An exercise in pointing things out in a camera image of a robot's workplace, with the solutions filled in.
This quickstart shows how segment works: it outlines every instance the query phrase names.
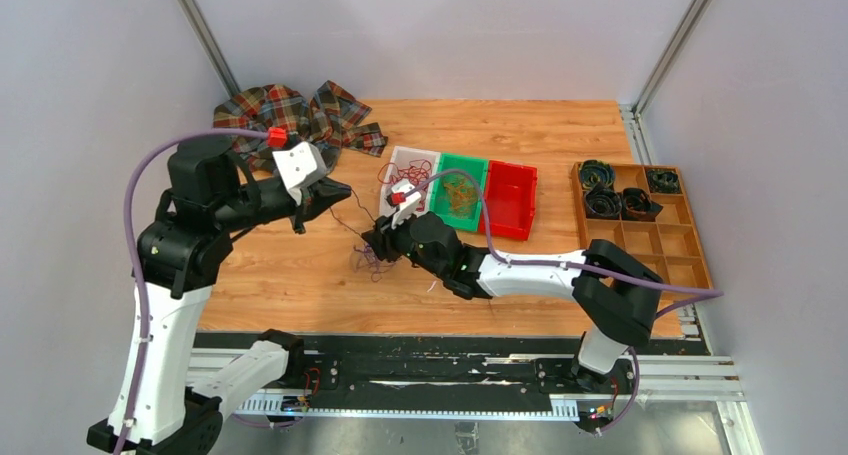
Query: plaid fabric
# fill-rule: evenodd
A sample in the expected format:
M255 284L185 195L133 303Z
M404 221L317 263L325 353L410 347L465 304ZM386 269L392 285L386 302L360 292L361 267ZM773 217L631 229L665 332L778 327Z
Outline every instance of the plaid fabric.
M296 90L284 85L266 85L245 90L215 108L216 128L246 128L268 131L284 127L290 135L314 143L332 170L340 148L350 148L379 157L388 143L380 125L359 126L371 107L331 81L321 86L307 105ZM271 148L264 140L242 137L233 142L233 150L247 160L251 170L273 172L276 167Z

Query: wooden compartment tray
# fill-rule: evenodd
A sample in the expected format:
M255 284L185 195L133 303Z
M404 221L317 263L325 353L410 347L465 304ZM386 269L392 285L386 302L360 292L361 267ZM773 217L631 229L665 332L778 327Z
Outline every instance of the wooden compartment tray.
M712 288L712 280L707 270L704 250L695 227L695 217L686 196L683 177L677 167L647 165L614 165L615 181L613 189L621 193L629 187L645 190L655 202L663 206L654 222L635 222L628 220L599 220L586 217L583 203L585 191L578 175L581 163L574 164L571 170L571 186L574 193L577 231L580 245L588 247L589 242L602 238L622 247L648 268L656 272L666 283L698 288ZM661 168L677 173L680 180L680 194L654 193L650 191L647 169ZM663 299L679 300L688 298L677 292L664 292Z

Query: wooden tabletop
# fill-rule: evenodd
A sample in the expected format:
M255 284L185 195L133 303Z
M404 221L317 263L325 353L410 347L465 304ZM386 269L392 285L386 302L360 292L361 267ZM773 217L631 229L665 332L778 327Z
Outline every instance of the wooden tabletop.
M632 163L614 102L386 100L367 102L367 122L389 137L381 158L343 150L330 178L351 185L377 213L377 173L395 145L531 165L538 169L536 218L530 239L496 238L516 253L564 253L580 242L569 170L590 158ZM353 198L335 206L358 231L371 221ZM515 295L466 301L402 259L379 282L354 272L353 247L362 246L329 214L295 235L288 220L258 227L239 240L221 269L200 328L287 332L580 336L591 326L575 303ZM466 243L485 237L458 232ZM654 337L680 337L675 317L654 325Z

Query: red connector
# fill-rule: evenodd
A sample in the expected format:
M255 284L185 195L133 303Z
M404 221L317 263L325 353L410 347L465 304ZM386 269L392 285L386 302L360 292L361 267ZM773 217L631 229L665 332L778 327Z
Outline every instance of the red connector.
M289 140L289 134L285 128L271 127L268 129L268 146L272 148L283 148Z
M394 207L400 205L401 203L403 203L405 201L406 201L406 195L404 195L402 193L393 193L391 195L391 197L389 197L389 203Z

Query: white wall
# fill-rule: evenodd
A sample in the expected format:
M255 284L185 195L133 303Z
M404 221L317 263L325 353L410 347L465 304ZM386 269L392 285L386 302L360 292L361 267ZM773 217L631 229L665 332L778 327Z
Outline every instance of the white wall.
M197 0L242 88L621 102L690 1Z
M93 453L132 328L124 186L226 97L175 0L3 0L0 20L0 451Z
M848 4L713 0L649 108L683 167L765 453L845 453Z

